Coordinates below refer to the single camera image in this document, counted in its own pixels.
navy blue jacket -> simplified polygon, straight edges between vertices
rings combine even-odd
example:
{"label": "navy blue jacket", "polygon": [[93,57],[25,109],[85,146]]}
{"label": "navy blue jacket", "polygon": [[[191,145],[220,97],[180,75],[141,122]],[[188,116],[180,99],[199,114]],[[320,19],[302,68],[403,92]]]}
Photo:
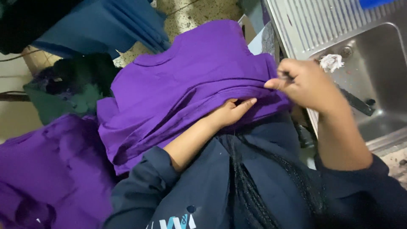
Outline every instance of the navy blue jacket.
{"label": "navy blue jacket", "polygon": [[[298,159],[300,146],[288,114],[275,115],[240,134],[250,143],[301,166],[326,193],[330,215],[347,222],[349,227],[407,228],[407,191],[388,176],[387,165],[377,156],[370,168],[359,171],[330,170],[319,160],[318,170],[311,170]],[[244,216],[232,216],[229,207],[230,142],[241,152],[243,164],[281,227],[314,227],[306,202],[287,172],[236,136],[227,134],[217,135],[207,143],[182,174],[174,170],[166,151],[151,148],[131,170],[129,178],[114,188],[114,211],[103,227],[248,228],[244,220],[237,223]]]}

left hand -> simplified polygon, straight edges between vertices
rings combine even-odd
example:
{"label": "left hand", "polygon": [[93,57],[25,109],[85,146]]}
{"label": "left hand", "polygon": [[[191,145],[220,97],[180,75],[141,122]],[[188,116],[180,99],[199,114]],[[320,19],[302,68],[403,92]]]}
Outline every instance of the left hand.
{"label": "left hand", "polygon": [[256,98],[248,99],[238,106],[238,99],[228,99],[222,106],[209,113],[203,119],[213,128],[220,130],[240,120],[244,114],[257,102]]}

folded purple shirt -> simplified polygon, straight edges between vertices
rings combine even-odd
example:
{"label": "folded purple shirt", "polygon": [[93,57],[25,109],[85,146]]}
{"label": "folded purple shirt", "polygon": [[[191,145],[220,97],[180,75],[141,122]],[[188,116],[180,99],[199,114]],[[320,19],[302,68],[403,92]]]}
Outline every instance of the folded purple shirt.
{"label": "folded purple shirt", "polygon": [[97,128],[92,119],[65,115],[0,145],[5,228],[100,228],[115,183]]}
{"label": "folded purple shirt", "polygon": [[116,173],[129,171],[143,152],[164,147],[227,99],[258,98],[230,128],[288,110],[286,95],[263,88],[275,77],[273,56],[251,54],[231,20],[185,32],[164,53],[140,55],[113,81],[115,99],[98,101],[99,134]]}

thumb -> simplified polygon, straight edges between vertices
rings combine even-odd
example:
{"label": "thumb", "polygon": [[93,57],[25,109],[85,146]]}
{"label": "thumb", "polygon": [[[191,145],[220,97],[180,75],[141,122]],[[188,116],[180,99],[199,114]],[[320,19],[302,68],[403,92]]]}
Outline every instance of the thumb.
{"label": "thumb", "polygon": [[243,117],[244,114],[246,114],[246,112],[257,102],[256,98],[253,99],[248,99],[246,101],[244,101],[243,103],[241,103],[239,106],[235,107],[232,112],[233,115],[240,119],[241,117]]}
{"label": "thumb", "polygon": [[276,89],[280,91],[285,91],[285,89],[290,85],[286,80],[279,79],[279,78],[274,78],[268,80],[265,84],[264,87],[268,89]]}

sink drain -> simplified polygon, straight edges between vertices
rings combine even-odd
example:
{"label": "sink drain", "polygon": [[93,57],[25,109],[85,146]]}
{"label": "sink drain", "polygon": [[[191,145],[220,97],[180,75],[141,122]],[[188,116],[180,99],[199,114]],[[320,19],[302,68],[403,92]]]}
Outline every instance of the sink drain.
{"label": "sink drain", "polygon": [[339,55],[341,55],[342,58],[348,58],[350,55],[352,55],[352,53],[353,53],[352,47],[345,46],[341,49]]}

